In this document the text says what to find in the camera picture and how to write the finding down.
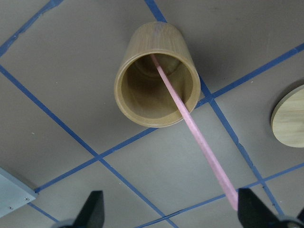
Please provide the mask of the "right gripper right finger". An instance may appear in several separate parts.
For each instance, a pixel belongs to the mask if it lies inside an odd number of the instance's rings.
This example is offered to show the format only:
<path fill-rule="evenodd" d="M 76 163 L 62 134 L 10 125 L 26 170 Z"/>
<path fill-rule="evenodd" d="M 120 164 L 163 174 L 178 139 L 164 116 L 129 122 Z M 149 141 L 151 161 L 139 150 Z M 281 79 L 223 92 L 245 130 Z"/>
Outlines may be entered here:
<path fill-rule="evenodd" d="M 251 190 L 238 191 L 237 216 L 244 228 L 302 228 L 303 212 L 297 217 L 275 215 Z"/>

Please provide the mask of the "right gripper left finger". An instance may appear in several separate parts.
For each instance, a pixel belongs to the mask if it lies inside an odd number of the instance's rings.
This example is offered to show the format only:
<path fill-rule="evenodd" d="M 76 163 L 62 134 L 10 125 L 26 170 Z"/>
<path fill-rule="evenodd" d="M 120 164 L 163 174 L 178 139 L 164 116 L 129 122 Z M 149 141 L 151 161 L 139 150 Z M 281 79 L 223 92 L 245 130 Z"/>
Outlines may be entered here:
<path fill-rule="evenodd" d="M 105 222 L 104 195 L 102 190 L 92 191 L 72 224 L 56 223 L 54 228 L 102 228 Z"/>

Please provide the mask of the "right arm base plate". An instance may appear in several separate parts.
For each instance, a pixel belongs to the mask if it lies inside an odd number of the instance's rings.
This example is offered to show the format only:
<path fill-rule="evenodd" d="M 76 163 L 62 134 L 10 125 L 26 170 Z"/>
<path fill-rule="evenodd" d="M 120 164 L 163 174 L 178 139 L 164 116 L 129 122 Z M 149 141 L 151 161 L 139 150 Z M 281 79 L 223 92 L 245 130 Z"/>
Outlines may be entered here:
<path fill-rule="evenodd" d="M 32 202 L 38 194 L 19 179 L 0 169 L 0 216 Z"/>

